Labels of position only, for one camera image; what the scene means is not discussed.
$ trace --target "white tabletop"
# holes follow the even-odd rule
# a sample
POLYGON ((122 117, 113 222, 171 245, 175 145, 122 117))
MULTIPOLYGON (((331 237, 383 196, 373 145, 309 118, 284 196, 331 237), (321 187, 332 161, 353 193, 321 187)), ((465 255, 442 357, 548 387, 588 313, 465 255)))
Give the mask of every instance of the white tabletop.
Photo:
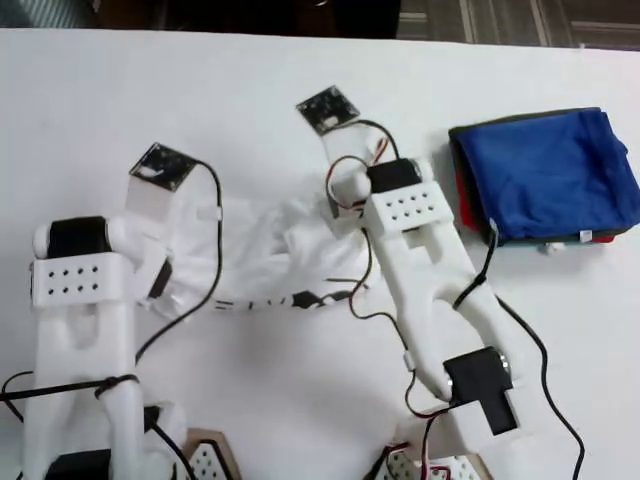
MULTIPOLYGON (((117 212, 128 168, 154 141, 210 162, 225 194, 295 194, 303 180, 321 179, 327 164, 294 106, 336 84, 394 133, 403 154, 436 162, 447 159, 450 127, 600 106, 637 175, 639 77, 640 54, 626 52, 0 31, 0 378, 34 363, 33 229, 117 212)), ((583 480, 623 478, 637 450, 638 247, 634 229, 612 245, 556 257, 501 249, 490 272, 495 290, 547 343, 551 390, 587 446, 583 480)), ((484 247, 469 249, 480 264, 484 247)), ((378 296, 373 302, 390 304, 378 296)), ((140 322, 140 339, 162 324, 140 322)), ((449 330, 443 341, 452 348, 468 336, 449 330)), ((521 341, 537 382, 539 356, 521 341)), ((145 388, 181 403, 191 425, 224 431, 247 479, 361 478, 407 417, 409 378, 393 331, 385 320, 351 319, 344 305, 199 318, 150 350, 140 375, 145 388)), ((428 404, 418 392, 421 400, 428 404)), ((547 413, 542 440, 520 454, 538 472, 531 478, 567 479, 577 447, 547 413)), ((19 435, 0 409, 3 478, 15 471, 19 435)))

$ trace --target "white cloth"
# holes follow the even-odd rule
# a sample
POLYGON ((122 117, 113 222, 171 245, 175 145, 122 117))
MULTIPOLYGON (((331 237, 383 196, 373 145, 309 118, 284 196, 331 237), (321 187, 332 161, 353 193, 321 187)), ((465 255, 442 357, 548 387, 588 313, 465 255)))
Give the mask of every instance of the white cloth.
MULTIPOLYGON (((320 195, 270 205, 223 198, 222 278, 209 306, 313 308, 345 298, 364 274, 368 253, 361 232, 334 235, 326 204, 320 195)), ((217 268, 217 221, 193 212, 182 218, 172 244, 173 275, 156 303, 167 317, 202 299, 217 268)), ((377 271, 375 266, 373 278, 377 271)))

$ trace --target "folded blue fabric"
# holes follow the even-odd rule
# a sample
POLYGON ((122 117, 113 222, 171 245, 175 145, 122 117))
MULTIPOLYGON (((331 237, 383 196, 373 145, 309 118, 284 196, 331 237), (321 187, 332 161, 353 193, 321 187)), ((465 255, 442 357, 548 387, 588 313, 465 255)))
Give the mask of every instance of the folded blue fabric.
POLYGON ((456 134, 485 218, 503 240, 626 229, 640 190, 599 108, 479 125, 456 134))

